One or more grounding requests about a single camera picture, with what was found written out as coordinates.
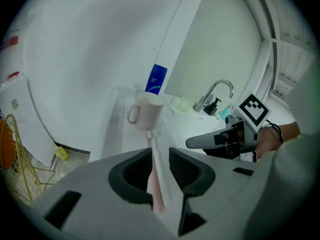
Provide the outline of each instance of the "label on white panel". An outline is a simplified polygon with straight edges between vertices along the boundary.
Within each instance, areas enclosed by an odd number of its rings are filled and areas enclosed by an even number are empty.
[[[246,95],[244,100],[236,105],[236,109],[256,131],[261,128],[271,113],[271,110],[253,93]]]

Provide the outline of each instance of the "faucet spout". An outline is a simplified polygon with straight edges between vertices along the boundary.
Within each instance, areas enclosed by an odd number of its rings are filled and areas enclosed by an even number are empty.
[[[198,103],[196,103],[194,106],[193,106],[193,109],[197,112],[200,112],[204,106],[208,103],[208,98],[209,96],[211,95],[211,93],[213,92],[214,88],[219,85],[219,84],[225,84],[227,86],[229,86],[230,88],[230,94],[229,94],[229,98],[233,98],[234,95],[235,95],[235,88],[234,88],[234,85],[228,81],[228,80],[218,80],[216,81],[215,83],[213,83],[213,85],[211,85],[210,89],[207,91],[207,93],[205,94],[205,96],[202,96],[201,99],[198,101]]]

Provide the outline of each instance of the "mug handle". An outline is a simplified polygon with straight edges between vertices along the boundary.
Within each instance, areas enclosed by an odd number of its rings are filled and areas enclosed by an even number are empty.
[[[137,116],[136,116],[136,119],[131,121],[130,120],[130,114],[131,114],[131,111],[134,109],[134,108],[137,108],[138,111],[137,111]],[[132,107],[130,107],[129,111],[128,111],[128,114],[126,115],[126,119],[128,120],[128,122],[132,125],[135,125],[138,121],[138,117],[139,117],[139,112],[140,112],[140,106],[139,105],[133,105]]]

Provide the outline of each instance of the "teal object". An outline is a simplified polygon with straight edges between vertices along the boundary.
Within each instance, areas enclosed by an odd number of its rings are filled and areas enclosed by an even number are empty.
[[[225,118],[231,114],[233,108],[234,108],[234,104],[231,103],[224,110],[220,111],[218,114],[221,117],[221,119],[225,120]]]

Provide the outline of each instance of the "human hand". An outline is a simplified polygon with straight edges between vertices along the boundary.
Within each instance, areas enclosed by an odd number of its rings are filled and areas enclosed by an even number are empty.
[[[260,159],[265,153],[275,151],[281,146],[279,133],[272,127],[265,127],[258,132],[258,142],[256,146],[257,158]]]

